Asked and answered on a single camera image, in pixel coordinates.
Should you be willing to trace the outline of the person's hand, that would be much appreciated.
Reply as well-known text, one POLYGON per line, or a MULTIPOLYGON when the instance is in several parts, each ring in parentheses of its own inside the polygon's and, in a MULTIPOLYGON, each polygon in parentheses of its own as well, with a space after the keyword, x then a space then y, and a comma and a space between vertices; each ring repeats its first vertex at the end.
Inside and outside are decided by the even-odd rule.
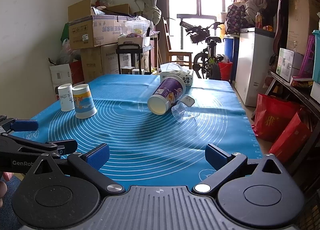
POLYGON ((1 173, 1 179, 3 179, 3 181, 1 181, 1 185, 0 185, 0 198, 1 198, 1 207, 3 206, 3 197, 5 196, 6 192, 7 192, 7 184, 6 182, 9 182, 11 180, 11 178, 13 177, 13 173, 9 173, 9 172, 2 172, 1 173))

